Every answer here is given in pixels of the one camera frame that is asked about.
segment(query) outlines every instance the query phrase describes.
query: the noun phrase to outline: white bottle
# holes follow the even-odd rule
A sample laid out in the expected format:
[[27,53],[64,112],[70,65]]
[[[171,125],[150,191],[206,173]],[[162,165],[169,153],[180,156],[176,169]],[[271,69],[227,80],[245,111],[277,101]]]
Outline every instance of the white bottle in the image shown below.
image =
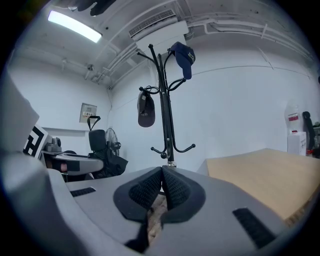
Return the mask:
[[303,120],[299,105],[294,99],[290,99],[284,111],[285,123],[288,135],[303,131]]

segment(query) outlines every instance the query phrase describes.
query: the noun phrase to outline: navy baseball cap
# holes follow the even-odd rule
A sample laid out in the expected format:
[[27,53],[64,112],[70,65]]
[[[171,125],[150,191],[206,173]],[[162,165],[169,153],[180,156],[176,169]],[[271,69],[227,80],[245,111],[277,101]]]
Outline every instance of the navy baseball cap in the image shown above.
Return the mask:
[[176,62],[182,68],[183,77],[191,79],[191,65],[195,62],[196,56],[194,50],[180,42],[176,42],[171,46],[170,51],[173,52]]

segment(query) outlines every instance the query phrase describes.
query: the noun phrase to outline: ceiling pipe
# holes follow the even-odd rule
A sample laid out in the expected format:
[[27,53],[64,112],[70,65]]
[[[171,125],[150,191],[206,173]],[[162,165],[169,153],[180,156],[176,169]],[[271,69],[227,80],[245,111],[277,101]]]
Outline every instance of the ceiling pipe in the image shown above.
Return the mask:
[[181,8],[181,5],[179,4],[178,1],[175,1],[174,4],[177,6],[176,10],[179,12],[180,17],[182,18],[181,12],[183,14],[183,17],[186,16],[186,14],[184,13],[184,10]]
[[123,63],[125,63],[127,61],[127,59],[131,58],[133,55],[136,54],[137,52],[137,47],[133,48],[132,50],[128,51],[125,55],[122,56],[121,59],[119,59],[111,68],[111,70],[113,71],[114,69],[117,69],[119,65],[122,65]]
[[86,72],[85,77],[84,77],[84,80],[87,80],[87,78],[88,78],[88,76],[89,76],[90,72],[91,72],[90,70],[88,70],[88,71]]
[[244,14],[235,13],[235,12],[204,12],[204,13],[192,14],[189,16],[185,16],[184,18],[194,20],[194,19],[196,19],[196,17],[199,17],[197,19],[202,21],[204,18],[211,19],[212,16],[216,16],[219,18],[231,18],[231,19],[237,19],[239,17],[248,17]]
[[97,79],[94,81],[96,84],[99,83],[101,77],[105,74],[106,70],[103,68],[103,71],[101,72],[101,74],[97,77]]
[[135,48],[137,48],[137,45],[136,45],[136,42],[133,42],[133,43],[131,43],[127,48],[125,48],[118,56],[116,56],[111,62],[110,62],[110,64],[108,65],[108,69],[112,69],[112,67],[114,67],[115,66],[115,62],[117,62],[117,61],[119,61],[119,58],[120,58],[120,60],[122,60],[123,58],[122,58],[122,56],[124,55],[124,54],[127,54],[128,53],[128,51],[130,51],[130,48],[132,47],[132,46],[135,46]]
[[184,18],[186,18],[186,17],[191,17],[191,18],[192,18],[192,17],[193,17],[193,13],[192,13],[192,11],[191,11],[189,1],[188,1],[188,0],[185,0],[185,3],[186,3],[186,6],[188,7],[188,11],[189,11],[189,13],[190,13],[191,16],[185,16]]
[[[256,37],[261,37],[262,35],[262,32],[258,32],[258,31],[253,31],[251,29],[244,29],[244,28],[230,28],[230,27],[214,27],[215,29],[217,29],[218,31],[208,31],[208,27],[207,27],[207,20],[204,20],[203,22],[195,22],[195,23],[190,23],[188,25],[189,28],[192,28],[192,27],[201,27],[203,26],[204,27],[204,32],[207,34],[207,35],[211,35],[211,34],[218,34],[218,33],[234,33],[234,34],[244,34],[244,35],[250,35],[250,36],[256,36]],[[268,35],[268,34],[264,34],[263,35],[263,39],[266,39],[266,40],[269,40],[269,41],[272,41],[272,42],[275,42],[275,43],[278,43],[280,45],[283,45],[293,51],[295,51],[296,53],[302,55],[303,57],[305,57],[306,59],[310,60],[310,61],[313,61],[313,58],[311,56],[311,54],[309,54],[309,52],[304,49],[302,46],[301,48],[304,49],[304,51],[306,52],[303,52],[301,51],[300,49],[298,49],[295,45],[292,45],[291,43],[281,39],[281,38],[278,38],[276,36],[272,36],[272,35]]]
[[109,45],[109,44],[111,44],[110,41],[108,41],[107,39],[105,39],[105,40],[106,40],[105,46],[104,46],[103,49],[99,52],[99,54],[95,57],[95,59],[92,60],[92,62],[96,62],[96,61],[100,58],[101,54],[104,52],[104,50],[105,50],[106,48],[108,48],[111,52],[113,52],[113,53],[115,54],[115,57],[114,57],[114,58],[116,58],[116,57],[118,56],[118,52]]
[[140,63],[138,63],[136,66],[134,66],[133,68],[131,68],[128,72],[124,73],[119,79],[117,79],[115,82],[112,83],[112,85],[110,85],[108,88],[109,90],[112,90],[113,88],[116,87],[116,85],[118,84],[118,82],[125,78],[129,73],[131,73],[132,71],[134,71],[136,68],[140,67],[143,63],[145,63],[145,61],[147,61],[147,59],[141,61]]
[[[127,57],[127,59],[131,58],[132,56],[135,56],[136,54],[137,54],[137,51],[136,51],[136,50],[135,50],[135,51],[132,51],[132,52],[129,54],[129,56]],[[123,63],[125,63],[125,62],[127,61],[127,59],[126,59],[125,61],[123,61],[123,62],[118,63],[118,64],[112,69],[112,72],[110,73],[110,76],[112,76],[112,74],[113,74],[114,72],[116,72],[117,69],[118,69]]]
[[[301,44],[299,44],[297,41],[295,41],[294,39],[292,39],[291,37],[273,29],[273,28],[270,28],[268,27],[268,25],[260,25],[260,24],[257,24],[257,23],[253,23],[253,22],[247,22],[247,21],[240,21],[240,20],[218,20],[218,19],[214,19],[214,18],[209,18],[209,19],[206,19],[206,20],[202,20],[202,21],[197,21],[197,22],[193,22],[193,23],[190,23],[188,25],[188,27],[194,27],[194,26],[201,26],[203,24],[209,24],[209,23],[213,23],[215,25],[225,25],[225,26],[246,26],[246,27],[250,27],[250,28],[258,28],[258,29],[263,29],[264,32],[262,31],[262,34],[260,33],[259,35],[263,37],[265,36],[265,33],[267,31],[269,32],[272,32],[274,34],[277,34],[278,36],[284,38],[284,39],[287,39],[288,41],[290,41],[292,44],[295,45],[295,47],[298,47],[300,48],[301,51],[303,51],[307,56],[310,56],[310,52],[307,51]],[[278,38],[278,37],[275,37],[273,36],[274,39],[276,40],[282,40],[282,42],[284,42],[283,39],[281,38]]]
[[65,71],[65,64],[67,63],[67,59],[63,58],[62,59],[62,67],[61,67],[61,72],[63,73]]

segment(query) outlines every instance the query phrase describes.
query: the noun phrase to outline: red label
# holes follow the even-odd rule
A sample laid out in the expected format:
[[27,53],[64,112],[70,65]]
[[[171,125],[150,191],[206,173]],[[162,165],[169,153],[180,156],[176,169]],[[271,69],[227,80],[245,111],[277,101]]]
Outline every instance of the red label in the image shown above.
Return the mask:
[[289,117],[289,121],[294,121],[294,120],[298,120],[298,116],[292,116],[292,117]]

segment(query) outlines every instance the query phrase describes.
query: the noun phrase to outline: black rubber strip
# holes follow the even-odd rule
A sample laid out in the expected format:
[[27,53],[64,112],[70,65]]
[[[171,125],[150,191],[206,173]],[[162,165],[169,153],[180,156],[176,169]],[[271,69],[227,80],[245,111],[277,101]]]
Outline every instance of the black rubber strip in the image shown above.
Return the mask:
[[71,195],[75,197],[83,196],[92,192],[95,192],[96,190],[93,187],[87,187],[87,188],[82,188],[78,190],[73,190],[70,191]]
[[149,247],[147,228],[148,224],[145,221],[144,224],[141,224],[137,237],[126,242],[125,245],[142,254]]
[[248,208],[239,208],[232,213],[258,249],[266,246],[276,238]]

